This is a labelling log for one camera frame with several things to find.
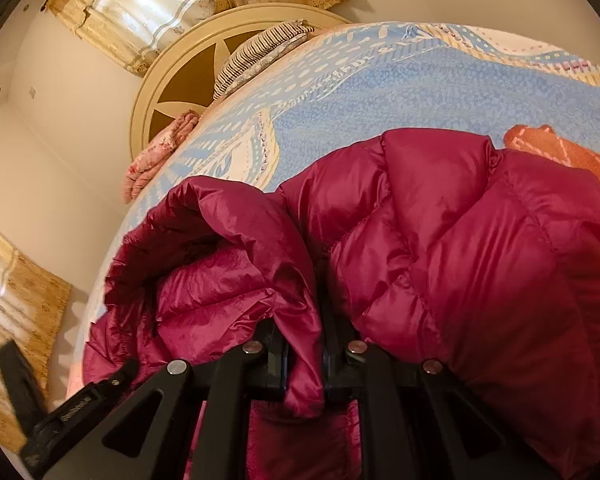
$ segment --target striped pillow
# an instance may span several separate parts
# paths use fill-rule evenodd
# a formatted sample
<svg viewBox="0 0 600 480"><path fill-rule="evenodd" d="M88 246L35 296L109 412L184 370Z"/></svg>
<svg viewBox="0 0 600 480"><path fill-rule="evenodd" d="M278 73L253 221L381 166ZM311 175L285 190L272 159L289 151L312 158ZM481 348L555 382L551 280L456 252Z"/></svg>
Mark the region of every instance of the striped pillow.
<svg viewBox="0 0 600 480"><path fill-rule="evenodd" d="M306 34L314 30L311 25L304 21L282 22L249 38L231 54L218 76L216 76L214 99L224 96L229 85L242 72L272 52L277 46L285 43L285 41L292 40L298 34Z"/></svg>
<svg viewBox="0 0 600 480"><path fill-rule="evenodd" d="M247 70L242 72L239 76L237 76L234 81L226 88L224 91L224 95L229 97L232 93L234 93L238 88L246 85L249 81L251 81L254 77L256 77L260 72L269 67L269 65L273 64L273 62L279 60L281 57L285 56L297 46L302 45L306 40L309 39L308 34L298 34L292 40L285 41L285 43L279 44L276 48L274 48L271 52L269 52L266 56L264 56L261 60L256 61L253 65L251 65Z"/></svg>

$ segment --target pillow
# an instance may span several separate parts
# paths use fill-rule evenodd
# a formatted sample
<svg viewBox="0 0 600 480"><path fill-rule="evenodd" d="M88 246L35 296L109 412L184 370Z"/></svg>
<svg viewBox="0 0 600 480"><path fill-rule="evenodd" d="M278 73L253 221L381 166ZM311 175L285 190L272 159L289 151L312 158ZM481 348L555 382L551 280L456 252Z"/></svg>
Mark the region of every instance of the pillow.
<svg viewBox="0 0 600 480"><path fill-rule="evenodd" d="M122 182L123 203L128 204L138 196L171 153L187 139L199 120L200 116L193 110L180 114L136 156Z"/></svg>
<svg viewBox="0 0 600 480"><path fill-rule="evenodd" d="M226 97L229 97L238 88L247 84L251 79L256 77L264 69L266 69L267 66L271 65L274 61L279 60L281 57L291 52L297 46L302 45L308 39L309 34L298 34L295 38L285 41L285 43L279 44L265 57L263 57L259 61L256 61L252 66L250 66L247 70L245 70L238 77L236 77L234 79L234 82L232 82L227 87L226 91L224 92L224 95Z"/></svg>
<svg viewBox="0 0 600 480"><path fill-rule="evenodd" d="M245 70L253 66L277 46L292 40L299 34L307 34L315 29L307 22L282 22L245 41L229 56L216 77L214 99L226 94L226 90Z"/></svg>

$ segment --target patterned bedspread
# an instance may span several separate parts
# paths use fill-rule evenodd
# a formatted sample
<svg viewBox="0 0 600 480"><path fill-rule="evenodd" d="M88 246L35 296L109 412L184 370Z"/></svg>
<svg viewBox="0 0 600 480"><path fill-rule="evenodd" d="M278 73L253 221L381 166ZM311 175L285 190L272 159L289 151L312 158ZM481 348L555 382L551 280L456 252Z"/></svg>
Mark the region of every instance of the patterned bedspread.
<svg viewBox="0 0 600 480"><path fill-rule="evenodd" d="M541 41L452 24L346 25L273 64L218 108L132 205L78 335L103 312L102 282L123 235L184 178L273 190L317 158L403 126L488 135L549 123L600 152L600 67Z"/></svg>

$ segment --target black mount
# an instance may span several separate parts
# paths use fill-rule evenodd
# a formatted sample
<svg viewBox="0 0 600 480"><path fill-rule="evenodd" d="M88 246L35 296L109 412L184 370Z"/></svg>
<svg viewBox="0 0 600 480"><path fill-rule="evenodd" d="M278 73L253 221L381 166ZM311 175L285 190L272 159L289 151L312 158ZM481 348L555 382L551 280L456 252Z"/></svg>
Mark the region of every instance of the black mount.
<svg viewBox="0 0 600 480"><path fill-rule="evenodd" d="M442 363L400 362L361 341L350 322L330 308L320 314L325 401L357 401L361 480L558 479ZM126 364L40 420L21 456L35 480L180 480L206 400L190 478L244 480L250 402L283 400L288 352L273 321L264 320L251 341L217 361L193 367L170 362L107 415L120 398L117 388L126 388L137 371ZM5 364L0 362L8 383ZM84 404L85 395L93 400ZM40 407L33 401L28 406L28 414L16 413L30 425ZM67 413L68 423L56 431ZM32 449L40 458L35 465Z"/></svg>

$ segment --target bed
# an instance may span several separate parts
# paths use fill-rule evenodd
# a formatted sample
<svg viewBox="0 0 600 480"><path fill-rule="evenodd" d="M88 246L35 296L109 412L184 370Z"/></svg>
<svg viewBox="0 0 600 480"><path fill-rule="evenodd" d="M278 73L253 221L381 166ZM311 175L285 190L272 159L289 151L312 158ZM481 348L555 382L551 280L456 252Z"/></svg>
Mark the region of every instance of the bed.
<svg viewBox="0 0 600 480"><path fill-rule="evenodd" d="M207 110L228 54L258 31L298 19L320 34ZM104 259L80 325L69 393L80 385L82 350L90 323L105 311L104 276L122 237L188 176L270 191L333 150L403 126L475 132L500 148L515 124L549 123L600 153L600 67L593 62L486 28L350 24L296 5L229 10L165 50L134 106L131 155L188 108L204 112L200 123L132 204Z"/></svg>

